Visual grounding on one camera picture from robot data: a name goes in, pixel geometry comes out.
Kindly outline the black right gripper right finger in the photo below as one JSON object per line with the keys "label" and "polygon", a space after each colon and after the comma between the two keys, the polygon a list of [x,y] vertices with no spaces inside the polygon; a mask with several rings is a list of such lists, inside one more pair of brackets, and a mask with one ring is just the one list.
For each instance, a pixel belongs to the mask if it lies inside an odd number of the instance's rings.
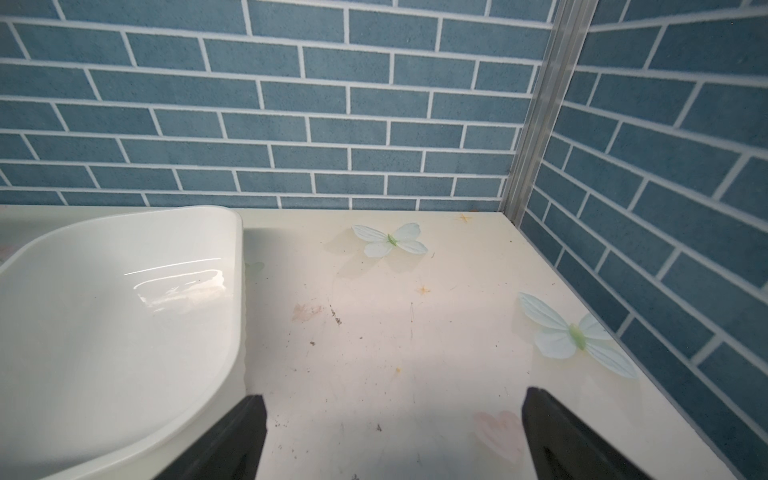
{"label": "black right gripper right finger", "polygon": [[542,388],[527,389],[522,424],[539,479],[650,479]]}

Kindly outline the white plastic storage box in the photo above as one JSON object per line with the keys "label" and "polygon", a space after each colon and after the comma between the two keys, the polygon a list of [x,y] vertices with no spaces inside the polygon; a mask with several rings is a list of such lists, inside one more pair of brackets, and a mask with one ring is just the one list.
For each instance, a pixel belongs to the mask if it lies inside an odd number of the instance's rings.
{"label": "white plastic storage box", "polygon": [[245,396],[243,221],[8,206],[1,475],[152,479]]}

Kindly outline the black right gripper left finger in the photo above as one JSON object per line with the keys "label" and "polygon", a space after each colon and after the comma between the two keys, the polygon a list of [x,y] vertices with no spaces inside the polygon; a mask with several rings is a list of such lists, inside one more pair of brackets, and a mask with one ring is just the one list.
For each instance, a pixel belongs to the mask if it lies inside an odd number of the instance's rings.
{"label": "black right gripper left finger", "polygon": [[248,395],[156,479],[254,479],[266,436],[264,399],[261,395]]}

